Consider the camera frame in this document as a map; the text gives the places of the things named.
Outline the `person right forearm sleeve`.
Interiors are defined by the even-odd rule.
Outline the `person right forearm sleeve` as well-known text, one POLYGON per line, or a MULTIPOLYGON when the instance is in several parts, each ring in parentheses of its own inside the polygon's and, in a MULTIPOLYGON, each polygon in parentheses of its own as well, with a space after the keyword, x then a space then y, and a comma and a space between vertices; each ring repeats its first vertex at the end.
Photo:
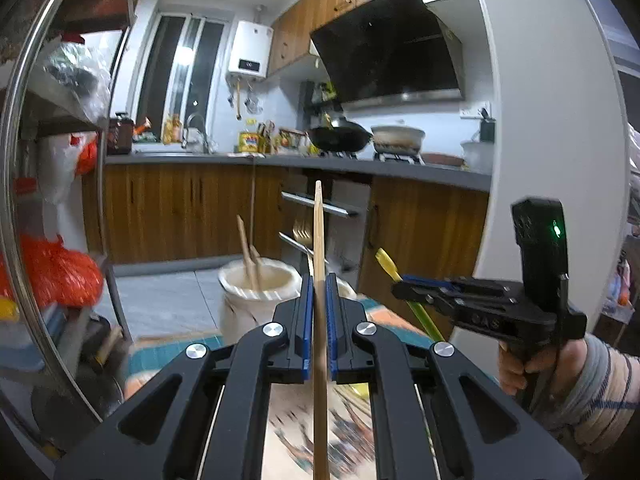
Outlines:
POLYGON ((534 419, 572 454, 586 474, 616 445, 639 448, 639 359, 585 336, 586 362, 561 401, 541 404, 534 419))

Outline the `person right hand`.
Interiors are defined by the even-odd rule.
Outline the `person right hand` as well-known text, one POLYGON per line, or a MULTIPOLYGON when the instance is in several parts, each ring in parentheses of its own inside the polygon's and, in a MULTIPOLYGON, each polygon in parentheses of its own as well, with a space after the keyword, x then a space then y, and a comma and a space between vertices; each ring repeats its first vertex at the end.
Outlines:
POLYGON ((553 370, 550 393, 559 399, 573 389, 585 366, 587 343, 585 339, 570 340, 561 350, 546 347, 523 363, 509 351, 505 342, 499 342, 498 379, 501 389, 515 396, 527 386, 526 374, 537 374, 553 370))

